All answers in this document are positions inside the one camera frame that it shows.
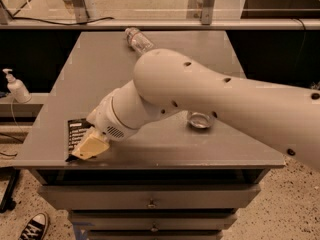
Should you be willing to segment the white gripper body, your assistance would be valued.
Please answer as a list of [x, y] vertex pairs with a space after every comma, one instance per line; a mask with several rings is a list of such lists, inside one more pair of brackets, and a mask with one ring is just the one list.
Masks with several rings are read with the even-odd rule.
[[106, 95], [101, 102], [86, 117], [86, 121], [92, 124], [105, 139], [123, 141], [138, 132], [125, 126], [116, 116], [113, 107], [113, 98], [117, 89]]

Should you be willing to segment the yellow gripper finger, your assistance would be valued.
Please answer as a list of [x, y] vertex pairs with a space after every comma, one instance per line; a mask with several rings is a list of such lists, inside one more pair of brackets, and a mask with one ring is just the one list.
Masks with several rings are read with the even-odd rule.
[[110, 147], [107, 138], [95, 127], [89, 128], [71, 154], [79, 159], [87, 160], [97, 156]]

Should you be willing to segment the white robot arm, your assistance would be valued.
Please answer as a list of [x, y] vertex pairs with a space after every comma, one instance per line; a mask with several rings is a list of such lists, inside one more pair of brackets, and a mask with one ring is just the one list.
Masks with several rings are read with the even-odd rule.
[[133, 79], [105, 96], [71, 154], [87, 160], [179, 111], [217, 119], [314, 169], [320, 169], [319, 92], [231, 77], [172, 50], [137, 60]]

